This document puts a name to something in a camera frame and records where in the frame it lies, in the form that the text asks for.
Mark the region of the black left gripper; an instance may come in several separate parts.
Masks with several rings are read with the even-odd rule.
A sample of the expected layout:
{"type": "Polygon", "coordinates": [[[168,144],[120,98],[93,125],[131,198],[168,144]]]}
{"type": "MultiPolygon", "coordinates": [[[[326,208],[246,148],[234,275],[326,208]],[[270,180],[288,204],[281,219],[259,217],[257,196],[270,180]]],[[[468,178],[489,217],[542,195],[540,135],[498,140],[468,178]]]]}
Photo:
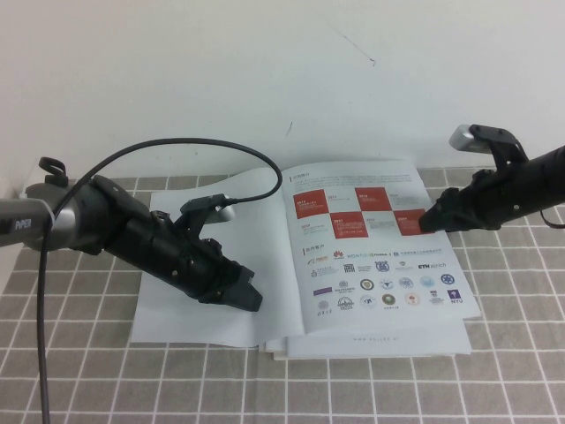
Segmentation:
{"type": "Polygon", "coordinates": [[[185,211],[176,220],[153,213],[147,242],[147,272],[204,304],[258,312],[262,295],[252,286],[254,272],[225,257],[212,238],[200,238],[210,210],[185,211]]]}

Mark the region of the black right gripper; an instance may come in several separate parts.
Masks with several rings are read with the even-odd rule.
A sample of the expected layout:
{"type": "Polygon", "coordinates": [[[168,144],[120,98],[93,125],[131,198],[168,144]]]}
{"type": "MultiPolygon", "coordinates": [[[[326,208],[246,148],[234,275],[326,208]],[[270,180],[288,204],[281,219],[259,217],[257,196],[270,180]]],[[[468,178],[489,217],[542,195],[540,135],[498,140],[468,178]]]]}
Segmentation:
{"type": "Polygon", "coordinates": [[[450,187],[419,219],[424,233],[499,230],[522,216],[516,181],[519,170],[480,170],[463,189],[450,187]]]}

